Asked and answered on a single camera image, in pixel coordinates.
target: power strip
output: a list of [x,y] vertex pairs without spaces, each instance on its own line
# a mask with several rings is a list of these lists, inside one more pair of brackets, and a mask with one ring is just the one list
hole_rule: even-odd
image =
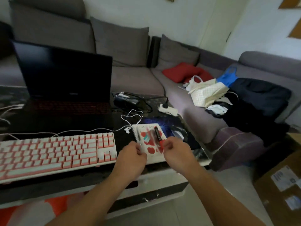
[[163,108],[163,105],[160,104],[160,107],[158,108],[158,111],[161,113],[166,113],[169,115],[173,115],[173,116],[177,116],[178,115],[178,110],[176,108],[172,108],[170,106],[168,106],[168,108]]

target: red marker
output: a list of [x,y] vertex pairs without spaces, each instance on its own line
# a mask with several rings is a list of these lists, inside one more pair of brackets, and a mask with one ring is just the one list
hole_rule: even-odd
[[159,141],[159,144],[160,144],[160,147],[162,148],[162,150],[164,149],[163,148],[163,143],[165,140],[162,140],[161,136],[160,136],[160,132],[159,132],[159,129],[157,128],[157,126],[154,127],[155,129],[155,133],[156,133],[156,136],[157,136],[157,139]]

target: gray sofa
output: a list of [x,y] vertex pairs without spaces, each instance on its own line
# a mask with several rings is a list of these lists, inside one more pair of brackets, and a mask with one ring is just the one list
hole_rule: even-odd
[[[214,118],[203,108],[194,106],[190,95],[162,74],[163,63],[172,67],[192,60],[215,78],[230,65],[235,65],[239,77],[267,80],[287,87],[293,95],[288,108],[277,121],[287,121],[296,127],[300,124],[300,116],[296,114],[301,104],[299,60],[245,52],[239,61],[235,61],[171,40],[168,43],[176,47],[180,56],[182,53],[186,56],[181,60],[176,54],[168,54],[165,50],[167,58],[164,60],[160,37],[152,37],[148,51],[148,28],[120,27],[95,18],[90,21],[85,18],[82,0],[68,0],[67,3],[66,0],[52,1],[55,4],[50,5],[43,0],[10,2],[15,39],[113,56],[111,91],[166,95],[197,138],[212,152],[210,167],[215,171],[253,160],[267,149],[257,136],[228,127],[222,119]],[[14,55],[0,60],[0,85],[25,86]]]

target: door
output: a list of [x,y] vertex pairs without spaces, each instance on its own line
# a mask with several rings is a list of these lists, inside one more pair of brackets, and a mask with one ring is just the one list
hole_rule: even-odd
[[222,54],[249,0],[216,0],[200,48]]

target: hand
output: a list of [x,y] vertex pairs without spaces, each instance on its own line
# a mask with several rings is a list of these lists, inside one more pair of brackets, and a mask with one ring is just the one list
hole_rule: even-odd
[[164,141],[163,148],[168,165],[183,176],[192,171],[194,166],[199,166],[190,146],[181,139],[169,137]]
[[141,175],[147,157],[147,154],[141,153],[140,144],[132,141],[119,152],[111,175],[118,176],[128,185]]

